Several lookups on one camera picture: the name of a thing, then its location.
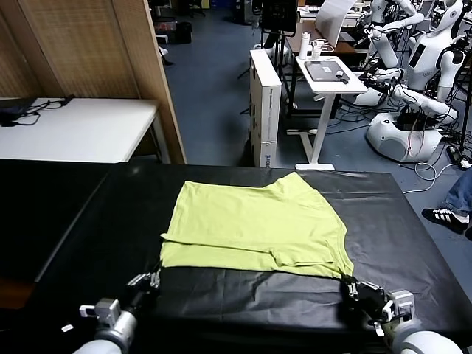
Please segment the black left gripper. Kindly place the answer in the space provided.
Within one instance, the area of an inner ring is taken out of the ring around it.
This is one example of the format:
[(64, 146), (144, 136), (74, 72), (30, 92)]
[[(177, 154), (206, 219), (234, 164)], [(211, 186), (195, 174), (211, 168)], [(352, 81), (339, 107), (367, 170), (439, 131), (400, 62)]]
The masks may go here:
[(124, 297), (124, 310), (132, 314), (146, 311), (159, 296), (162, 262), (152, 266), (150, 273), (137, 274), (128, 281)]

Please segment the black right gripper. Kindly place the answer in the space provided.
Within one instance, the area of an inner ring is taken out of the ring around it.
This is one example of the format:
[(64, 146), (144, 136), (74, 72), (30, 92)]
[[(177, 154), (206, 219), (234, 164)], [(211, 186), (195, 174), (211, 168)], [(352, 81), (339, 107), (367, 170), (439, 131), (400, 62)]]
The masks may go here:
[(355, 280), (347, 274), (341, 276), (341, 292), (352, 307), (365, 312), (374, 322), (383, 322), (386, 295), (383, 287), (371, 282)]

